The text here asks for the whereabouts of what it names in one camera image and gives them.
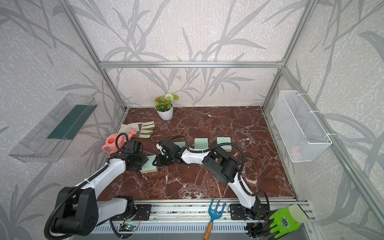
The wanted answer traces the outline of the mint drawer jewelry box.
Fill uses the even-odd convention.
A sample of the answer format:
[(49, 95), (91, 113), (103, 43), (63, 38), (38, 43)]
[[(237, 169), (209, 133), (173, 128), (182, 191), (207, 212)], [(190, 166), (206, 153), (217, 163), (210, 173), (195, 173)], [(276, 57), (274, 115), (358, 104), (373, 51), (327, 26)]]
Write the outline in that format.
[(205, 150), (209, 148), (208, 138), (195, 138), (194, 149)]

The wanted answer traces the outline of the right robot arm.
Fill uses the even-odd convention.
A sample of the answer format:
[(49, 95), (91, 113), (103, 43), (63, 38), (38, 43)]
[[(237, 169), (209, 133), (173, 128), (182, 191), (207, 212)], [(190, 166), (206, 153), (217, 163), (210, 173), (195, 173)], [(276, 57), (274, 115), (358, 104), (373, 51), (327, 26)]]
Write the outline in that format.
[[(239, 150), (242, 163), (223, 149), (231, 146)], [(185, 142), (179, 147), (173, 139), (157, 143), (160, 153), (153, 162), (154, 166), (163, 167), (174, 163), (198, 164), (205, 166), (209, 172), (222, 184), (226, 184), (235, 193), (241, 205), (243, 216), (255, 220), (271, 212), (270, 202), (265, 191), (252, 193), (242, 178), (245, 166), (245, 155), (241, 148), (232, 143), (221, 143), (204, 150), (191, 149)]]

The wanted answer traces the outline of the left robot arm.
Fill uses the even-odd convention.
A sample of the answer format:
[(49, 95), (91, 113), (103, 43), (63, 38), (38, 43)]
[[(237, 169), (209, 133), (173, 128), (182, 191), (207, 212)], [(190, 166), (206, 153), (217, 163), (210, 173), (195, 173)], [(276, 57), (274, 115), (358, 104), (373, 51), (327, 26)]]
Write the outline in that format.
[(60, 190), (44, 228), (45, 237), (64, 240), (74, 235), (87, 236), (95, 227), (116, 216), (134, 218), (140, 211), (132, 197), (103, 202), (99, 202), (98, 197), (119, 175), (126, 171), (139, 172), (147, 161), (141, 142), (125, 141), (96, 173), (74, 187)]

